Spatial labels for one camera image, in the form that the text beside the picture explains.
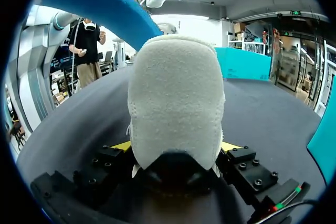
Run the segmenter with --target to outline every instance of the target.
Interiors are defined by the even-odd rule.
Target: blue foam bar
[[[215,49],[223,78],[268,81],[270,57],[236,48]]]
[[[331,182],[336,171],[336,77],[333,78],[330,92],[326,111],[307,146],[327,184]]]
[[[62,9],[104,25],[139,51],[159,36],[158,26],[135,0],[41,0],[41,5]]]

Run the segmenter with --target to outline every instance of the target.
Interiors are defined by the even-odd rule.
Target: khaki pants
[[[82,88],[102,77],[98,62],[78,65],[77,74]]]

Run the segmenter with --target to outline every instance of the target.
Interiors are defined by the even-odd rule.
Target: screw
[[[45,198],[50,198],[50,193],[46,191],[46,192],[43,194],[43,196],[44,196]]]
[[[253,163],[254,166],[258,166],[259,165],[259,160],[258,159],[254,159],[252,161],[252,163]]]
[[[97,181],[96,181],[95,178],[89,179],[89,184],[90,184],[90,185],[94,185],[96,182],[97,182]]]
[[[277,172],[272,172],[271,176],[274,177],[274,178],[277,178],[278,177],[278,173]]]
[[[257,179],[254,181],[255,186],[261,186],[263,184],[263,181],[261,179]]]
[[[239,164],[239,169],[240,170],[245,170],[246,169],[246,164],[245,163]]]

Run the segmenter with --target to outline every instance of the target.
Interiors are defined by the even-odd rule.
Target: person
[[[69,50],[75,53],[75,66],[78,78],[81,87],[84,88],[102,77],[98,64],[97,41],[103,45],[106,41],[106,34],[104,31],[100,31],[96,23],[87,18],[79,24],[76,44],[74,45],[75,34],[76,30],[71,35]]]

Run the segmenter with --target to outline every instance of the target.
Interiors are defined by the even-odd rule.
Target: black t-shirt
[[[73,45],[75,41],[76,26],[71,35],[69,45]],[[98,61],[98,50],[97,50],[97,41],[99,38],[100,29],[96,24],[96,29],[94,31],[85,30],[83,22],[79,24],[76,44],[75,47],[78,49],[86,49],[86,54],[83,57],[79,57],[78,54],[75,54],[75,65],[89,64]]]

